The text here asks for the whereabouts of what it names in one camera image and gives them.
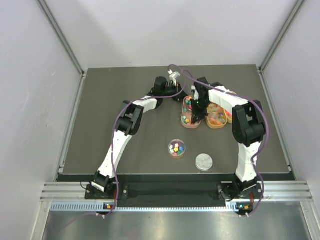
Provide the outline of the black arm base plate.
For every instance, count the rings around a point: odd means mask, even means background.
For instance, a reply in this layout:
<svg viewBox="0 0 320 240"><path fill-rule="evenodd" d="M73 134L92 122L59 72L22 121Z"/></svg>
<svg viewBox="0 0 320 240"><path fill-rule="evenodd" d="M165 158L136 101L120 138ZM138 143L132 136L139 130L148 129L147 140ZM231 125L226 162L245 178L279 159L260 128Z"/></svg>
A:
<svg viewBox="0 0 320 240"><path fill-rule="evenodd" d="M112 186L107 192L102 192L91 185L87 185L86 200L137 200L151 199L168 200L173 197L201 197L208 200L231 200L260 198L261 185L240 191L231 182L122 182L119 190Z"/></svg>

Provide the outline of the pink tray of block candies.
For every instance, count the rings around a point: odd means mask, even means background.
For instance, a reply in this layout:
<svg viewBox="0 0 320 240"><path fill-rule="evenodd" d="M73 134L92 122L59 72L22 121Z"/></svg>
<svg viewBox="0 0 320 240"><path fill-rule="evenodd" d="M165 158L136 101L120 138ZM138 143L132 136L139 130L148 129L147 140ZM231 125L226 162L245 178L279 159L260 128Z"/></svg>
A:
<svg viewBox="0 0 320 240"><path fill-rule="evenodd" d="M196 129L200 126L201 121L192 123L192 99L193 97L187 95L183 99L181 111L181 124L187 129Z"/></svg>

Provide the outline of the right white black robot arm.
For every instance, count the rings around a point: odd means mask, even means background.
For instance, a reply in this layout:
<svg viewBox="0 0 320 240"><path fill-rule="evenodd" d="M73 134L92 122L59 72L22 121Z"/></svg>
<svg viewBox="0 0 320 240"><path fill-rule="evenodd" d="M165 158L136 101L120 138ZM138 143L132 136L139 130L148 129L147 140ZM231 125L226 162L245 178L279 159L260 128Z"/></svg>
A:
<svg viewBox="0 0 320 240"><path fill-rule="evenodd" d="M194 81L191 101L192 123L208 115L207 108L216 104L232 114L232 134L238 143L238 165L232 181L233 192L245 198L257 185L257 160L262 151L264 136L268 136L269 125L258 100L232 93L220 83L208 84L202 77Z"/></svg>

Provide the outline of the yellow tray of popsicle candies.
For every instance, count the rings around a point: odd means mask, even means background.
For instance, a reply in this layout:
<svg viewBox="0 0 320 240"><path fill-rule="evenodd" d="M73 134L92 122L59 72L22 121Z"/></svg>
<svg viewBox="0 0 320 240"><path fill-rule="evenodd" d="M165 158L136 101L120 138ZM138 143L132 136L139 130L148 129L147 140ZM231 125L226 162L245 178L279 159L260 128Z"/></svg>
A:
<svg viewBox="0 0 320 240"><path fill-rule="evenodd" d="M211 103L207 107L206 111L207 116L205 117L205 121L209 128L214 130L221 129L224 128L225 125L228 123L225 110L218 104Z"/></svg>

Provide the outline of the orange tray of star candies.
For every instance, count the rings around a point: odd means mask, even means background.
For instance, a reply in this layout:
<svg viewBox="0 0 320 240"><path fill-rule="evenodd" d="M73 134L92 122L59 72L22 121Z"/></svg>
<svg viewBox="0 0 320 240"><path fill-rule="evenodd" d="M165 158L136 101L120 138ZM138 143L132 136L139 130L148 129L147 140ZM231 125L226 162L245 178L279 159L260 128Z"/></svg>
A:
<svg viewBox="0 0 320 240"><path fill-rule="evenodd" d="M232 110L232 107L233 106L229 106L230 104L232 105L235 101L235 98L233 96L230 96L229 94L226 95L227 99L224 99L223 100L223 109L224 109L224 113L226 114L226 118L227 118L227 122L229 124L232 124L233 123L233 115L230 111L228 111L225 106L228 106L227 108L228 109L231 109Z"/></svg>

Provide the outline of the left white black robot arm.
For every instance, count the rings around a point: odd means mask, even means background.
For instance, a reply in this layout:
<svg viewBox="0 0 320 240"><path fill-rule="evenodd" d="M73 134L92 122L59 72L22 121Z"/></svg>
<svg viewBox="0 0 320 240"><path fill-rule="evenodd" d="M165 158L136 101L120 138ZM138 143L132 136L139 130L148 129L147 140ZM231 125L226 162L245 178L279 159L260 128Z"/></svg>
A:
<svg viewBox="0 0 320 240"><path fill-rule="evenodd" d="M172 98L180 101L186 96L182 86L177 82L179 77L177 71L169 74L169 81L159 76L146 96L134 101L123 101L113 125L111 145L91 182L91 186L96 188L97 194L102 198L109 198L113 194L118 163L127 144L138 132L143 114L157 109L163 103L163 99Z"/></svg>

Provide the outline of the clear round jar lid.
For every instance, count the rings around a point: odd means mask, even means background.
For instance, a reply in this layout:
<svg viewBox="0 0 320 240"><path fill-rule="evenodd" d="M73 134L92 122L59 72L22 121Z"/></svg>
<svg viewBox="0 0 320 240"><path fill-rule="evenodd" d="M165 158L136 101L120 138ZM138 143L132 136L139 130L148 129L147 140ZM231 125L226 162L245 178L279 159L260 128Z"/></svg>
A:
<svg viewBox="0 0 320 240"><path fill-rule="evenodd" d="M201 153L195 158L195 166L201 171L208 171L213 166L213 159L206 153Z"/></svg>

